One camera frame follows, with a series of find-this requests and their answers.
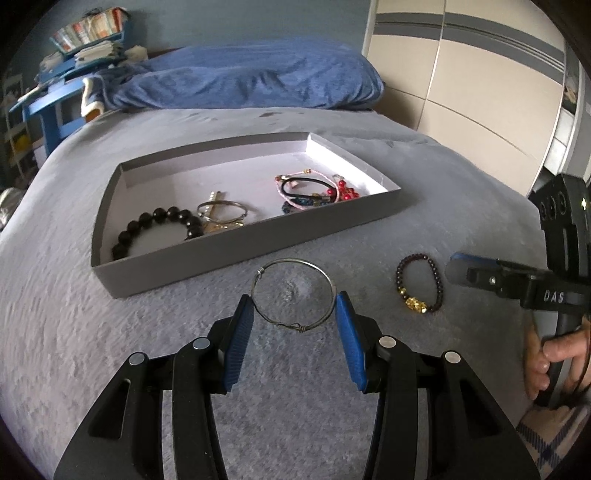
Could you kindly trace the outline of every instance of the black beaded bracelet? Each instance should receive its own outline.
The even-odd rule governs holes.
[[[406,288],[404,288],[402,284],[402,273],[404,272],[404,268],[415,260],[427,260],[429,267],[431,267],[431,272],[433,272],[433,278],[435,279],[435,284],[437,286],[437,299],[432,306],[427,305],[425,302],[420,301],[415,297],[409,296],[407,294]],[[426,254],[412,254],[402,259],[396,268],[396,289],[404,299],[406,306],[414,312],[433,313],[438,311],[439,308],[441,308],[441,304],[443,303],[443,283],[441,283],[439,270],[437,270],[435,262]]]
[[[127,224],[127,228],[117,238],[119,243],[111,250],[113,260],[120,260],[121,258],[127,257],[133,238],[139,235],[142,228],[152,228],[152,221],[162,224],[167,219],[171,222],[180,222],[187,226],[187,238],[185,240],[203,235],[201,220],[194,216],[190,210],[180,210],[178,207],[170,207],[168,210],[164,210],[159,207],[156,208],[152,215],[144,212],[137,220],[131,220]]]

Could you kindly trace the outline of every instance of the black hair tie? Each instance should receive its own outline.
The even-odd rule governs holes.
[[[291,192],[286,192],[285,191],[285,184],[289,183],[291,181],[309,181],[311,183],[317,183],[319,185],[324,185],[327,190],[326,190],[326,194],[323,195],[304,195],[301,193],[291,193]],[[331,185],[330,183],[327,183],[325,181],[322,180],[318,180],[318,179],[307,179],[305,177],[289,177],[285,180],[283,180],[283,182],[281,183],[281,193],[283,195],[285,195],[286,197],[289,198],[293,198],[293,199],[308,199],[308,200],[316,200],[316,201],[320,201],[320,200],[328,200],[329,203],[333,203],[336,201],[336,189],[333,185]]]
[[[404,288],[402,284],[402,273],[404,272],[404,268],[415,260],[427,260],[429,267],[431,267],[431,272],[433,273],[433,278],[435,279],[435,284],[437,286],[437,300],[432,306],[427,305],[425,302],[420,301],[415,297],[409,296],[407,294],[406,288]],[[414,312],[433,313],[438,311],[441,308],[441,304],[443,303],[443,283],[441,283],[439,270],[437,270],[435,262],[426,254],[412,254],[402,259],[396,268],[396,289],[404,299],[406,306]]]

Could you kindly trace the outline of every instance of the blue desk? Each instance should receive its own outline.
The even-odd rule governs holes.
[[[77,118],[61,127],[57,123],[56,105],[74,95],[81,94],[83,90],[82,77],[78,77],[60,85],[51,85],[46,95],[38,98],[30,105],[23,105],[23,120],[27,121],[34,115],[41,116],[41,126],[45,137],[45,151],[48,157],[62,140],[86,123],[84,118]]]
[[[45,137],[45,151],[49,156],[62,140],[86,123],[84,118],[77,118],[58,127],[56,106],[74,95],[81,94],[84,90],[82,79],[89,73],[107,68],[111,64],[117,64],[121,60],[124,60],[124,57],[97,59],[81,67],[74,66],[74,59],[67,60],[62,66],[52,70],[53,74],[59,75],[59,77],[51,77],[52,80],[50,81],[53,83],[48,86],[45,95],[31,103],[27,103],[27,101],[18,102],[10,111],[21,106],[24,121],[29,120],[34,115],[41,116],[41,126]]]

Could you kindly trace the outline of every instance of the gray tray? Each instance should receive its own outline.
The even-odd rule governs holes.
[[[338,173],[362,196],[283,215],[274,177],[304,168]],[[142,212],[176,205],[195,213],[216,190],[247,205],[245,226],[187,241],[179,224],[154,226],[134,239],[128,257],[112,261],[118,234]],[[351,153],[306,132],[172,148],[113,172],[96,215],[90,265],[114,298],[126,297],[386,217],[396,211],[399,190]]]

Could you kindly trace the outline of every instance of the blue pillow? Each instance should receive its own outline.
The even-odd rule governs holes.
[[[108,109],[305,107],[366,109],[384,84],[360,53],[292,38],[185,47],[93,75],[90,101]]]

